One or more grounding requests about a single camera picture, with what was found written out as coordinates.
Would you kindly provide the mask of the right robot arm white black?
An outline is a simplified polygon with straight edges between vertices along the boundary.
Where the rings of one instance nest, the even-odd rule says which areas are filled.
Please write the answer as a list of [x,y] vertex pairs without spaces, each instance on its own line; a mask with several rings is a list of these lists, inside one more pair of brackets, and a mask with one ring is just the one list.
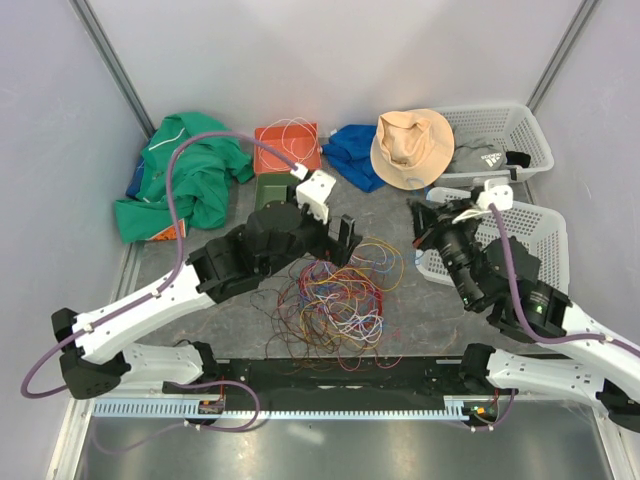
[[469,345],[458,368],[467,392],[535,392],[590,405],[639,430],[639,347],[539,278],[540,260],[506,232],[496,204],[412,199],[413,246],[436,251],[466,310],[486,312],[501,334],[557,353],[530,359]]

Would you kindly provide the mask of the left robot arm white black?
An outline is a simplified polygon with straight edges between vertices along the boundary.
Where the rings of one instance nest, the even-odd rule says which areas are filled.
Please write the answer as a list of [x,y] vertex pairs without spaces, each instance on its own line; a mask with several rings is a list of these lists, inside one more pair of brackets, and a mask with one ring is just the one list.
[[308,207],[271,202],[245,223],[193,251],[176,271],[92,312],[62,308],[51,316],[61,344],[62,377],[70,394],[92,399],[124,384],[157,383],[169,392],[208,393],[219,382],[210,346],[139,344],[139,339],[196,311],[256,290],[298,259],[312,255],[345,266],[362,238],[349,216],[337,237]]

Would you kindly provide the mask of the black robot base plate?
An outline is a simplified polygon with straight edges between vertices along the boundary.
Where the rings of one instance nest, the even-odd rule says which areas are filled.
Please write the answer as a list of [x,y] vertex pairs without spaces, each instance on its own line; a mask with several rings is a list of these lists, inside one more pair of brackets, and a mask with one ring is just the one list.
[[446,396],[508,396],[486,380],[463,379],[459,369],[458,357],[369,357],[353,371],[325,359],[306,367],[284,358],[230,359],[217,362],[212,379],[241,382],[261,408],[282,410],[441,409]]

